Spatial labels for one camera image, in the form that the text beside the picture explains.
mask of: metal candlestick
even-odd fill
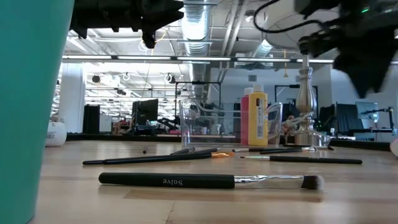
[[[296,99],[296,107],[300,111],[300,116],[304,117],[306,114],[317,110],[317,101],[311,85],[312,67],[309,64],[308,55],[304,55],[303,67],[299,73],[300,89]],[[298,131],[292,131],[288,135],[294,136],[296,145],[323,146],[326,143],[326,136],[315,131],[313,124],[312,116],[308,116],[300,122]]]

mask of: wooden table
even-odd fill
[[[337,148],[302,153],[362,159],[363,165],[250,161],[238,156],[81,165],[82,160],[143,156],[142,146],[146,144],[150,145],[148,156],[180,149],[174,143],[115,141],[72,141],[63,147],[46,148],[37,214],[32,223],[398,223],[398,159],[390,152]],[[309,174],[322,175],[326,184],[323,192],[128,187],[101,185],[98,176],[105,171]]]

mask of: white bottle cap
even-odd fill
[[[254,84],[254,85],[253,85],[253,90],[254,90],[254,91],[264,91],[264,85],[261,85],[261,84]]]
[[[398,157],[398,139],[395,139],[391,144],[390,144],[390,150],[394,155]]]
[[[253,88],[251,88],[251,87],[248,87],[248,88],[245,88],[244,89],[244,95],[246,96],[246,95],[250,95],[250,94],[252,94],[253,93]]]

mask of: label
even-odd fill
[[[54,132],[47,133],[47,139],[54,139],[54,138],[55,138],[55,133]]]
[[[256,136],[257,139],[264,139],[264,100],[256,99],[257,125]]]
[[[170,186],[182,186],[182,180],[167,180],[163,179],[163,184],[167,184]]]

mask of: teal cup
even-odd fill
[[[35,213],[73,3],[0,1],[0,223],[27,223]]]

